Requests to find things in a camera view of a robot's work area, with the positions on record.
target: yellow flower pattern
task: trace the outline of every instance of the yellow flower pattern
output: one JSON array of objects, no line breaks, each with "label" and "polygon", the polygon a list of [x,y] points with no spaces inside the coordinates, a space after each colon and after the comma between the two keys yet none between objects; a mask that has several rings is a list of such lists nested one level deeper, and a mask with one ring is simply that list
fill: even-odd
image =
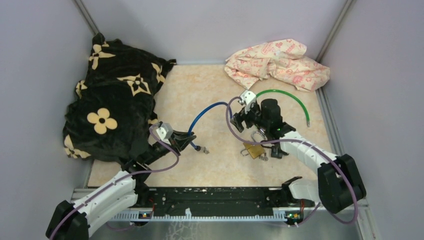
[{"label": "yellow flower pattern", "polygon": [[75,92],[78,95],[78,97],[81,99],[83,96],[81,95],[81,91],[87,89],[88,87],[86,85],[84,85],[86,81],[85,80],[81,80],[76,84],[76,89]]},{"label": "yellow flower pattern", "polygon": [[107,44],[106,42],[104,42],[104,44],[99,45],[99,44],[94,44],[93,45],[93,54],[89,57],[89,61],[93,61],[93,64],[91,66],[91,68],[93,70],[95,70],[97,68],[97,66],[99,65],[99,58],[111,58],[111,57],[115,57],[116,55],[111,54],[111,53],[107,53],[107,52],[103,52],[102,51],[102,47],[107,48],[109,47],[109,44]]},{"label": "yellow flower pattern", "polygon": [[157,72],[157,74],[156,74],[156,79],[157,79],[157,82],[159,83],[159,82],[162,82],[162,83],[164,83],[165,82],[165,77],[164,76],[162,76],[161,75],[161,73],[162,73],[162,66],[158,66],[157,64],[155,64],[155,63],[151,63],[151,65],[153,66],[153,68],[156,70],[156,72]]},{"label": "yellow flower pattern", "polygon": [[145,93],[145,94],[152,94],[149,89],[149,85],[147,82],[143,81],[143,78],[140,76],[140,74],[136,76],[124,76],[124,77],[117,77],[119,81],[126,81],[126,83],[131,88],[132,96],[135,96],[138,93]]},{"label": "yellow flower pattern", "polygon": [[69,136],[69,134],[65,137],[63,144],[65,145],[64,149],[65,149],[66,155],[71,156],[74,159],[77,159],[77,158],[85,159],[91,156],[91,154],[88,152],[81,151],[79,149],[74,148],[74,145],[72,144],[71,137]]},{"label": "yellow flower pattern", "polygon": [[89,123],[94,124],[94,131],[100,135],[105,134],[108,129],[114,130],[118,127],[115,119],[110,117],[111,113],[107,108],[100,108],[97,113],[90,112],[87,115]]}]

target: black velvet cloth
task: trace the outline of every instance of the black velvet cloth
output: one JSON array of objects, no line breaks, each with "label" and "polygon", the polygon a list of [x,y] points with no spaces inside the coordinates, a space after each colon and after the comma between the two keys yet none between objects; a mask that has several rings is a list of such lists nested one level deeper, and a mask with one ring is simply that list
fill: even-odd
[{"label": "black velvet cloth", "polygon": [[73,158],[128,159],[132,143],[149,137],[157,122],[154,95],[177,63],[122,43],[92,39],[87,75],[67,108],[63,140]]}]

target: green cable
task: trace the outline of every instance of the green cable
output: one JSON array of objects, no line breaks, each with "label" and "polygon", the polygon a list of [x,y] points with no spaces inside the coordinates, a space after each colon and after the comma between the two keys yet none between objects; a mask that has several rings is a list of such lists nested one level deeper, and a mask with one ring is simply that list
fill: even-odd
[{"label": "green cable", "polygon": [[292,99],[296,100],[296,102],[298,102],[300,104],[300,106],[303,108],[303,111],[305,112],[305,116],[306,116],[306,125],[309,128],[311,126],[310,120],[309,120],[309,114],[308,114],[308,110],[306,110],[305,105],[303,104],[302,101],[300,101],[299,98],[297,98],[295,95],[286,92],[286,91],[282,91],[282,90],[278,90],[278,89],[268,89],[268,90],[264,90],[261,91],[260,93],[256,94],[256,97],[261,96],[262,94],[266,94],[266,93],[280,93],[280,94],[285,94],[289,97],[291,97]]}]

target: beige floor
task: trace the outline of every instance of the beige floor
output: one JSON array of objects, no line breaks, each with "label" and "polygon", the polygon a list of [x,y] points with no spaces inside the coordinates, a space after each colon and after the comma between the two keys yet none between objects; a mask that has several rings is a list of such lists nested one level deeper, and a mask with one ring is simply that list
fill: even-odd
[{"label": "beige floor", "polygon": [[[305,114],[292,98],[267,93],[258,98],[275,98],[281,107],[283,120],[297,131],[330,151],[330,143],[316,94],[301,92],[289,84],[275,79],[257,82],[250,90],[259,93],[267,89],[280,89],[297,96],[306,106],[310,116],[310,127],[306,126]],[[212,103],[228,102],[239,96],[244,89],[224,72],[223,65],[182,65],[175,66],[168,75],[160,92],[156,95],[156,113],[159,120],[170,123],[174,130],[186,132],[193,119]],[[241,106],[235,102],[232,110],[238,112]],[[303,176],[315,179],[314,173],[293,156],[283,159],[269,158],[264,162],[241,156],[243,144],[232,136],[225,123],[225,107],[217,106],[206,113],[194,127],[197,145],[206,146],[210,154],[195,151],[188,146],[180,162],[166,172],[153,173],[147,179],[150,187],[255,187],[280,186],[284,181]],[[246,129],[242,136],[251,139],[253,128]],[[150,165],[162,169],[175,161],[171,153]],[[111,179],[120,167],[117,163],[95,161],[88,186],[98,187]]]}]

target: blue cable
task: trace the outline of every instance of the blue cable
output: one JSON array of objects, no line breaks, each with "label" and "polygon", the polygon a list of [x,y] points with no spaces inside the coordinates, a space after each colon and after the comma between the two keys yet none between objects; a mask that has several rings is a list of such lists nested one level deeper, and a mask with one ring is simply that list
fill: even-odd
[{"label": "blue cable", "polygon": [[[198,122],[198,120],[210,109],[218,106],[218,105],[225,105],[227,106],[228,103],[224,102],[224,101],[219,101],[219,102],[215,102],[214,104],[208,106],[207,108],[205,108],[203,111],[201,111],[201,113],[199,113],[199,115],[197,115],[197,117],[193,120],[193,122],[190,125],[190,128],[188,129],[188,135],[190,136],[192,134],[193,128],[195,127],[196,123]],[[232,118],[233,117],[233,113],[231,111],[231,108],[229,109],[229,115]],[[196,144],[193,143],[193,141],[190,142],[190,145],[194,148],[197,149],[199,146],[197,146]]]}]

